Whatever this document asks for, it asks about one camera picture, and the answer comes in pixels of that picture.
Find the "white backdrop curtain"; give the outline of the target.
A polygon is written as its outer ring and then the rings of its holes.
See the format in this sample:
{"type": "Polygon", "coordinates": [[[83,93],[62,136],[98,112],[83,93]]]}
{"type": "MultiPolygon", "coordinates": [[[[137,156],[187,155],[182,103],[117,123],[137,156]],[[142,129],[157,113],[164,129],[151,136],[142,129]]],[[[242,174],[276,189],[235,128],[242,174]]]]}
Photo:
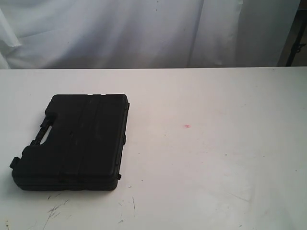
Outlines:
{"type": "Polygon", "coordinates": [[[276,66],[297,0],[3,0],[2,69],[276,66]]]}

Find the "black plastic carrying case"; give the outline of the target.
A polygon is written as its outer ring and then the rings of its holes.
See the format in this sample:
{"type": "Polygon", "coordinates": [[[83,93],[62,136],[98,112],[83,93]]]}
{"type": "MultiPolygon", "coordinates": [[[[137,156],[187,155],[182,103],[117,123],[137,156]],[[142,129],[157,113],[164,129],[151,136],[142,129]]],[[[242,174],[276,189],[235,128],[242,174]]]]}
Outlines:
{"type": "Polygon", "coordinates": [[[121,178],[129,101],[124,94],[56,94],[40,130],[10,168],[28,191],[112,191],[121,178]]]}

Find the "black metal stand pole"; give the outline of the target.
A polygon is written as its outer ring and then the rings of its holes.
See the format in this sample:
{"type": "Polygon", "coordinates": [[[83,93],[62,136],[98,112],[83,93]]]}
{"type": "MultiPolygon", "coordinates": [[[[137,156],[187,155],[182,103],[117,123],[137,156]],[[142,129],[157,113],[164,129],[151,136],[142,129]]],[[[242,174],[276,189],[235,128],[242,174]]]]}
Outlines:
{"type": "Polygon", "coordinates": [[[306,0],[300,1],[297,12],[295,14],[295,19],[299,19],[301,21],[301,25],[297,33],[296,39],[291,47],[291,52],[289,54],[288,60],[285,65],[286,67],[290,67],[292,65],[296,54],[300,53],[301,49],[307,45],[306,43],[301,43],[302,37],[307,27],[307,1],[306,0]]]}

